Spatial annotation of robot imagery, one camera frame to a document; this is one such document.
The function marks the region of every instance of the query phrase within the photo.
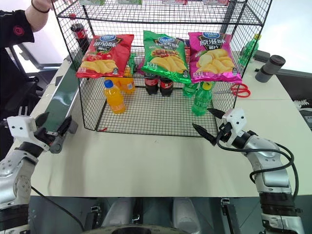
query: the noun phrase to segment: black metal grid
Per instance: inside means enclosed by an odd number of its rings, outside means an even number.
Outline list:
[[[142,5],[119,5],[107,0],[103,6],[81,6],[78,1],[66,5],[54,3],[55,14],[67,49],[78,69],[82,52],[70,29],[73,21],[68,14],[75,13],[75,23],[82,23],[88,38],[93,35],[134,34],[132,53],[139,65],[144,58],[143,30],[165,33],[188,39],[188,32],[221,32],[232,35],[231,49],[236,67],[243,75],[246,67],[238,64],[239,54],[254,34],[261,33],[272,0],[232,0],[228,6],[205,6],[202,1],[190,0],[187,5],[166,5],[160,0],[143,0]],[[216,135],[219,119],[206,114],[192,114],[193,98],[182,95],[182,84],[175,83],[172,96],[149,96],[144,88],[144,77],[135,72],[136,91],[124,95],[126,112],[111,112],[103,94],[104,78],[79,79],[79,94],[84,127],[94,131],[173,135],[196,137],[192,122]],[[227,111],[234,107],[236,97],[229,91],[231,84],[217,82],[213,89],[212,106]]]

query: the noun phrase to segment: hand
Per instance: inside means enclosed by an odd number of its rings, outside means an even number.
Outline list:
[[[41,11],[47,11],[49,9],[52,9],[51,0],[33,0],[33,4]]]

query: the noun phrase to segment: black cable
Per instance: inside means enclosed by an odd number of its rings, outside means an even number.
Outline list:
[[[233,151],[233,152],[276,152],[276,153],[279,153],[279,154],[282,154],[285,158],[287,158],[289,160],[289,162],[283,166],[280,166],[280,167],[275,167],[275,168],[269,168],[269,169],[262,169],[262,170],[257,170],[257,171],[253,171],[250,173],[249,177],[250,177],[250,180],[255,183],[255,180],[253,178],[253,175],[255,174],[258,174],[258,173],[263,173],[263,172],[273,172],[273,171],[278,171],[278,170],[282,170],[282,169],[286,169],[290,166],[292,166],[292,169],[293,169],[293,173],[294,173],[294,177],[295,177],[295,190],[294,190],[294,193],[293,193],[293,200],[295,200],[295,198],[297,197],[298,195],[298,191],[299,191],[299,177],[298,177],[298,171],[296,169],[296,166],[294,165],[294,156],[293,156],[293,153],[287,149],[285,146],[282,146],[280,144],[277,144],[277,146],[283,148],[284,150],[286,150],[289,154],[287,155],[285,152],[283,151],[280,151],[280,150],[276,150],[276,149],[234,149],[234,148],[229,148],[229,147],[225,147],[223,145],[220,144],[220,139],[222,137],[222,134],[223,132],[221,131],[217,137],[216,137],[216,143],[217,145],[223,149],[223,150],[227,150],[227,151]]]
[[[37,194],[39,194],[40,196],[42,196],[44,199],[46,199],[47,201],[51,202],[53,205],[57,206],[59,209],[61,209],[62,211],[64,211],[65,213],[67,213],[71,218],[73,218],[80,226],[81,230],[84,232],[84,226],[81,223],[81,221],[74,216],[72,213],[70,213],[68,210],[66,210],[65,208],[61,207],[60,205],[56,204],[54,201],[52,201],[51,199],[47,198],[45,195],[43,195],[42,193],[40,193],[37,189],[35,189],[33,186],[31,186],[31,189],[34,190]]]

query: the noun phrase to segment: table surface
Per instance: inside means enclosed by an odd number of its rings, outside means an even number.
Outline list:
[[[254,79],[248,66],[243,82],[252,94],[238,98],[247,125],[263,138],[285,145],[295,155],[300,195],[312,194],[312,132],[276,76],[269,82]],[[64,62],[56,76],[66,73]],[[54,92],[50,85],[32,116],[45,111]],[[79,100],[72,116],[76,134],[68,134],[60,154],[41,154],[32,185],[52,196],[258,196],[249,179],[252,167],[240,153],[223,151],[197,137],[146,136],[93,132],[83,128]],[[294,187],[294,177],[288,170]]]

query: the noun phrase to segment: green soda bottle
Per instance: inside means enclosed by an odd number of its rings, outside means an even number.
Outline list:
[[[213,98],[211,89],[213,87],[213,82],[203,82],[203,85],[195,94],[194,103],[192,106],[192,112],[196,116],[202,116],[206,114],[208,105]]]
[[[252,41],[249,41],[246,44],[245,49],[244,49],[242,55],[239,57],[239,60],[238,60],[238,62],[240,64],[242,64],[243,66],[246,66],[248,63],[248,59],[250,57],[250,54],[252,55],[251,58],[254,56],[254,54],[257,52],[257,50],[259,48],[260,38],[261,38],[261,35],[255,34]]]
[[[183,87],[183,95],[186,97],[191,97],[195,94],[198,83],[195,84],[185,84]]]

